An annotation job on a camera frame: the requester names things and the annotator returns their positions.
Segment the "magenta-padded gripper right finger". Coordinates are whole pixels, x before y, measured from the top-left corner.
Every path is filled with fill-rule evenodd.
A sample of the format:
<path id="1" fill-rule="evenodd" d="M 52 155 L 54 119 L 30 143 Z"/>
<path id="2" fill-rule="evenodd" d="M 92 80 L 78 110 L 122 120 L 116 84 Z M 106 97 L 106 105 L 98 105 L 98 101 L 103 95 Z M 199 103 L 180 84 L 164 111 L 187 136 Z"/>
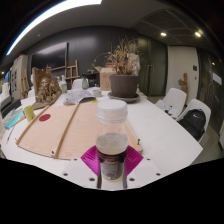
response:
<path id="1" fill-rule="evenodd" d="M 131 146 L 127 147 L 123 172 L 125 189 L 140 188 L 162 177 L 162 172 L 152 159 L 143 157 Z"/>

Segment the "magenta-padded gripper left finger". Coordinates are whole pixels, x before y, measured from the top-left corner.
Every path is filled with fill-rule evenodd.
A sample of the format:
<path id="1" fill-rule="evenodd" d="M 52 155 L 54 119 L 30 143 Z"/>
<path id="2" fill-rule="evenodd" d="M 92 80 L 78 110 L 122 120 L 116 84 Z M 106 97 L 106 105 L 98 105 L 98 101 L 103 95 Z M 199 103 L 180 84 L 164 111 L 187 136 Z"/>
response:
<path id="1" fill-rule="evenodd" d="M 84 188 L 100 189 L 102 178 L 96 147 L 91 147 L 81 157 L 72 158 L 62 171 L 62 177 Z"/>

